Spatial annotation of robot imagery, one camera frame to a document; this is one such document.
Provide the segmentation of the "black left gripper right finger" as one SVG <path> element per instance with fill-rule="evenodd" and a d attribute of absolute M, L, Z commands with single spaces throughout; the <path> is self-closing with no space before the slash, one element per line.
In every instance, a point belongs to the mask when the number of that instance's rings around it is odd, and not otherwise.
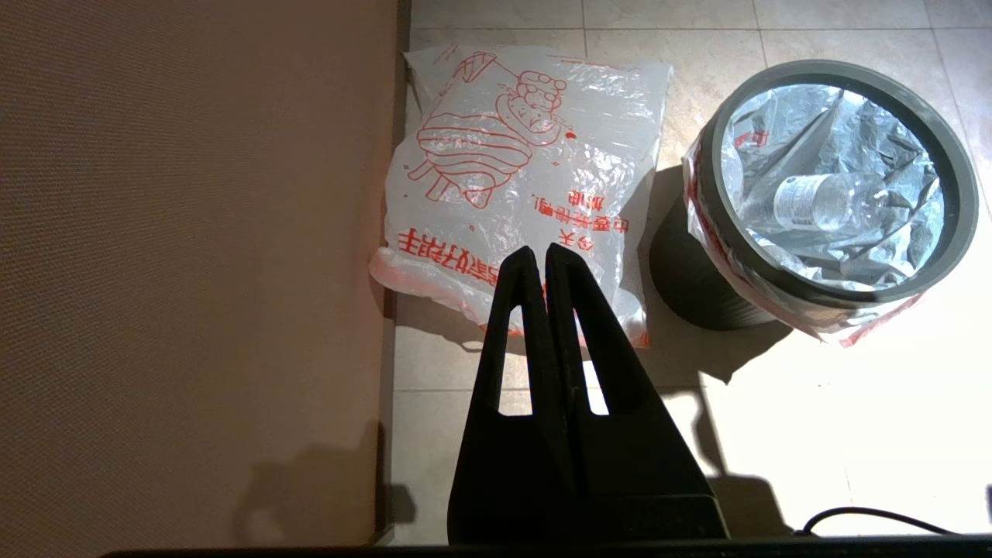
<path fill-rule="evenodd" d="M 545 257 L 548 315 L 581 492 L 713 498 L 584 258 L 560 244 Z"/>

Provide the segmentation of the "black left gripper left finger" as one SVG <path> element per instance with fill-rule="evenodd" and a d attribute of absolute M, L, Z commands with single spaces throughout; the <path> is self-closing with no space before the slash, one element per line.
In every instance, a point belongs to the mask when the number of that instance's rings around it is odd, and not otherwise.
<path fill-rule="evenodd" d="M 528 415 L 499 410 L 509 320 L 516 309 L 523 318 Z M 527 246 L 499 269 L 453 491 L 472 501 L 566 498 L 575 491 L 559 363 L 536 255 Z"/>

